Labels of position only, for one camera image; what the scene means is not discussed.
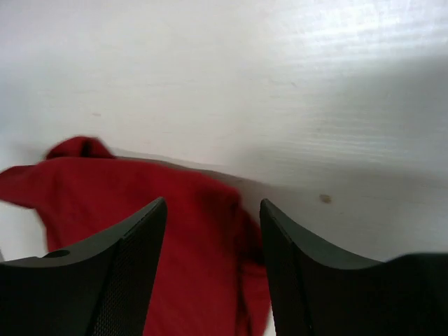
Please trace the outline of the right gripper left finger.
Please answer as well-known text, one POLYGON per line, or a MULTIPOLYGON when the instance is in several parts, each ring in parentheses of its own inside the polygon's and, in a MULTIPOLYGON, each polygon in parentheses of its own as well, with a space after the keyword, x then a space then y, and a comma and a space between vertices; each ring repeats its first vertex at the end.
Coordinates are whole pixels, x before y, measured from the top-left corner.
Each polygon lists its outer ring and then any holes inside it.
POLYGON ((2 335, 141 335, 165 235, 157 198, 41 258, 1 264, 2 335))

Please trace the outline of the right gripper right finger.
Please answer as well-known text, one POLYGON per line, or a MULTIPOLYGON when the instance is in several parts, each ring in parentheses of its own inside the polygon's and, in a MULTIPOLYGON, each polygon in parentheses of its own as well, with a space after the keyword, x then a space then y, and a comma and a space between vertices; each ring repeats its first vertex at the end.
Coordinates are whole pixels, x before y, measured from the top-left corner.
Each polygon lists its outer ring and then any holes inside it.
POLYGON ((446 253, 364 258, 298 225, 268 199, 260 226, 276 334, 447 334, 446 253))

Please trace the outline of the dark red t shirt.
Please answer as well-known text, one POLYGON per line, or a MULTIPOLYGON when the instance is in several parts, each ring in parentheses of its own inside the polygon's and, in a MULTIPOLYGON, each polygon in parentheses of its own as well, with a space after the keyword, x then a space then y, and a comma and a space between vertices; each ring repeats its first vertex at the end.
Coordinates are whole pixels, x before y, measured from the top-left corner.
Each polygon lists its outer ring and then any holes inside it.
POLYGON ((77 136, 1 173, 1 199, 36 210, 54 251, 167 203, 146 335, 262 335, 270 312, 259 225, 240 194, 196 171, 122 159, 77 136))

